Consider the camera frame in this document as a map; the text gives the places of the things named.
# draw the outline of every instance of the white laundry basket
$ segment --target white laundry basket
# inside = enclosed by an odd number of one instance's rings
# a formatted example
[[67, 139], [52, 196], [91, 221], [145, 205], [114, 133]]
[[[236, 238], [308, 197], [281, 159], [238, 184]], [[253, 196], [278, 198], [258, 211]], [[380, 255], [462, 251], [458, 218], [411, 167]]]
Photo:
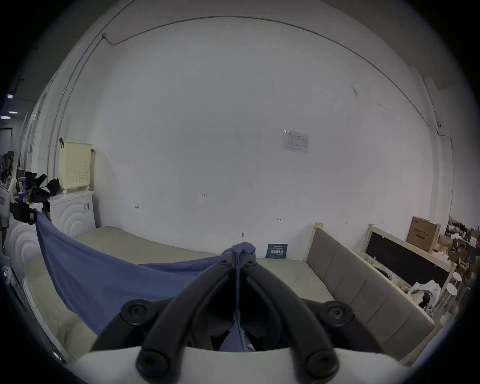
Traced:
[[67, 190], [90, 185], [92, 145], [69, 143], [60, 149], [59, 182]]

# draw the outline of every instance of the wooden frame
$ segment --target wooden frame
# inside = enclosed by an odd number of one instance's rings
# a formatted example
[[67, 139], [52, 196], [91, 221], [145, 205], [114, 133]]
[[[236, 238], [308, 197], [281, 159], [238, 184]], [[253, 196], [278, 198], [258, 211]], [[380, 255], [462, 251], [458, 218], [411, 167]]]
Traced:
[[403, 240], [391, 235], [390, 233], [385, 232], [385, 231], [377, 228], [375, 226], [375, 224], [370, 224], [368, 226], [367, 237], [365, 238], [365, 242], [363, 243], [361, 253], [364, 253], [364, 254], [368, 255], [367, 254], [367, 248], [368, 248], [368, 244], [370, 243], [370, 239], [372, 238], [372, 233], [376, 233], [376, 234], [382, 236], [382, 238], [389, 239], [390, 241], [408, 249], [409, 251], [412, 251], [412, 252], [416, 253], [418, 256], [423, 257], [424, 259], [428, 260], [429, 262], [435, 264], [437, 267], [442, 268], [444, 271], [447, 271], [448, 272], [448, 277], [447, 277], [447, 279], [446, 279], [446, 281], [445, 281], [445, 283], [442, 287], [442, 290], [440, 292], [440, 296], [443, 294], [443, 292], [445, 291], [448, 283], [450, 283], [450, 281], [452, 280], [453, 273], [456, 270], [456, 263], [452, 263], [452, 265], [449, 265], [449, 264], [443, 262], [442, 260], [439, 260], [436, 257], [430, 255], [428, 252], [425, 252], [424, 250], [421, 250], [420, 248], [417, 248], [416, 246], [414, 246], [410, 243], [407, 243], [406, 241], [403, 241]]
[[443, 324], [441, 322], [436, 322], [435, 327], [432, 329], [432, 331], [423, 339], [423, 341], [418, 344], [408, 355], [406, 355], [402, 360], [400, 360], [400, 363], [406, 366], [411, 366], [415, 360], [420, 356], [420, 354], [423, 352], [425, 347], [428, 345], [428, 343], [431, 342], [431, 340], [437, 335], [437, 333], [443, 328]]
[[[307, 253], [307, 257], [308, 255], [310, 254], [310, 248], [312, 247], [312, 243], [313, 243], [313, 237], [315, 236], [315, 233], [317, 231], [317, 229], [321, 229], [323, 232], [325, 232], [328, 236], [332, 237], [332, 235], [330, 235], [325, 229], [324, 229], [324, 225], [322, 223], [315, 223], [315, 225], [313, 226], [313, 231], [312, 231], [312, 237], [310, 239], [310, 244], [308, 246], [308, 253]], [[388, 279], [387, 277], [385, 277], [384, 275], [382, 275], [377, 269], [375, 269], [372, 265], [370, 265], [362, 256], [360, 256], [359, 254], [357, 254], [356, 252], [352, 251], [349, 247], [347, 247], [345, 244], [343, 244], [342, 242], [338, 241], [338, 243], [344, 247], [345, 249], [349, 250], [350, 253], [352, 253], [355, 257], [358, 257], [360, 260], [362, 260], [363, 263], [367, 264], [371, 269], [372, 271], [377, 274], [378, 276], [380, 276], [383, 280], [385, 281], [388, 281], [388, 283], [399, 293], [401, 293], [408, 301], [410, 301], [410, 303], [412, 303], [412, 305], [423, 315], [425, 316], [426, 319], [428, 319], [430, 321], [430, 323], [432, 323], [432, 325], [435, 325], [435, 321], [429, 316], [427, 315], [427, 313], [418, 306], [418, 304], [416, 302], [413, 301], [413, 299], [407, 295], [404, 291], [402, 291], [400, 289], [400, 287], [398, 287], [396, 284], [392, 283], [392, 281], [390, 279]]]
[[322, 223], [315, 223], [315, 225], [313, 226], [312, 235], [310, 236], [310, 240], [309, 240], [309, 243], [308, 243], [307, 254], [303, 258], [303, 261], [306, 262], [307, 259], [308, 259], [308, 255], [310, 254], [310, 248], [312, 247], [313, 238], [315, 237], [315, 232], [317, 231], [317, 228], [322, 229], [323, 227], [324, 227], [324, 225]]

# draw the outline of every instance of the cardboard box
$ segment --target cardboard box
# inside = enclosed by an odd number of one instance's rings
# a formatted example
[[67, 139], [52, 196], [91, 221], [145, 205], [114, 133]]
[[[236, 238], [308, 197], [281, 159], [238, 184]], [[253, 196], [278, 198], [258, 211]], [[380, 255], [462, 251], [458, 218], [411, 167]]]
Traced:
[[477, 231], [476, 229], [472, 229], [470, 235], [471, 235], [471, 237], [474, 237], [476, 239], [480, 239], [480, 231]]
[[465, 276], [467, 274], [467, 269], [466, 269], [465, 264], [458, 265], [455, 272], [458, 272], [458, 274], [462, 277]]
[[440, 235], [440, 224], [413, 217], [410, 231], [407, 236], [407, 243], [410, 243], [425, 252], [432, 253], [438, 236]]
[[466, 252], [451, 251], [450, 254], [448, 255], [448, 260], [452, 260], [454, 263], [457, 263], [457, 264], [460, 264], [460, 261], [464, 263], [466, 258], [467, 258]]
[[449, 252], [452, 250], [453, 240], [450, 236], [440, 235], [438, 237], [437, 243], [447, 247]]
[[445, 247], [444, 245], [440, 245], [438, 247], [438, 253], [445, 253], [446, 255], [448, 255], [448, 247]]

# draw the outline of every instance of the upholstered headboard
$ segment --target upholstered headboard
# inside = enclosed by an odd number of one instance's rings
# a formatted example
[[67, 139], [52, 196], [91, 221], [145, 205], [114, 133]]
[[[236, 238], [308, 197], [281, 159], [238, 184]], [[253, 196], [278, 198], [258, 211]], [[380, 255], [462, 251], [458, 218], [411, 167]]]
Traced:
[[397, 286], [316, 225], [307, 264], [348, 304], [386, 354], [402, 360], [433, 337], [433, 320]]

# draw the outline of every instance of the poster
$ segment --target poster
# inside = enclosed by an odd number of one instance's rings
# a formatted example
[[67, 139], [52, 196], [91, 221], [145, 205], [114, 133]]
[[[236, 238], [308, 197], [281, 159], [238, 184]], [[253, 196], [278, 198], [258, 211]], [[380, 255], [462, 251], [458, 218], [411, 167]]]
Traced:
[[286, 259], [288, 244], [268, 244], [267, 259]]

